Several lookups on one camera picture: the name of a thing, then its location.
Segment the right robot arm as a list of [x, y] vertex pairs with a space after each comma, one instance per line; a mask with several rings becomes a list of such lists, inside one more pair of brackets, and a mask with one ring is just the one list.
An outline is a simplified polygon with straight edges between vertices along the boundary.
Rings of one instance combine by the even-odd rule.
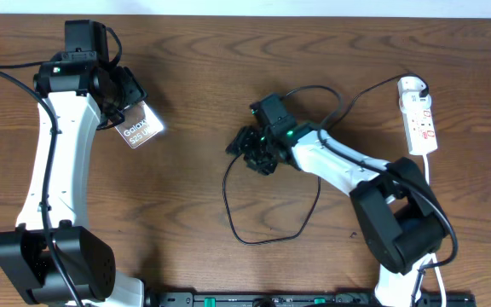
[[386, 306], [414, 306], [442, 240], [455, 233], [429, 183], [408, 158], [374, 159], [337, 142], [320, 125], [298, 123], [283, 97], [251, 104], [255, 125], [242, 127], [226, 153], [267, 176], [279, 164], [313, 174], [347, 195], [364, 240], [380, 264], [374, 296]]

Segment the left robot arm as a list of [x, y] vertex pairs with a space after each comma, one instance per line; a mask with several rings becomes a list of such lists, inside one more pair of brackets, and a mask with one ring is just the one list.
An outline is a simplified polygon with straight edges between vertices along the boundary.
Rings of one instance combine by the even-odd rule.
[[14, 229], [0, 232], [0, 267], [28, 304], [149, 306], [140, 279], [116, 268], [112, 248], [90, 232], [87, 182], [95, 133], [116, 129], [135, 147], [162, 128], [146, 91], [119, 56], [113, 30], [93, 20], [65, 24], [65, 48], [41, 64], [32, 181]]

